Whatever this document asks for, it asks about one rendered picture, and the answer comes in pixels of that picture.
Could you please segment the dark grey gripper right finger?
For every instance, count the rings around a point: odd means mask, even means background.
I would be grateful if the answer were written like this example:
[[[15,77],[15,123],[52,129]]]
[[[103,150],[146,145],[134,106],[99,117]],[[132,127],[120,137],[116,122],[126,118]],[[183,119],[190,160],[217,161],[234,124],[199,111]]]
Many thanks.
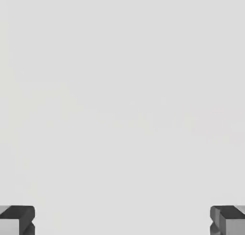
[[[214,205],[210,218],[210,235],[245,235],[245,205]]]

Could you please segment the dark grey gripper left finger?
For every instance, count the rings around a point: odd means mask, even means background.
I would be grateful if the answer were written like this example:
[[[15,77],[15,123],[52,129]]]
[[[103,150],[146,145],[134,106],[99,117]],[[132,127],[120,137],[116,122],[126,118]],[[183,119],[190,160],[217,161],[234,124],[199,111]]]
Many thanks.
[[[0,205],[0,235],[35,235],[35,208],[29,205]]]

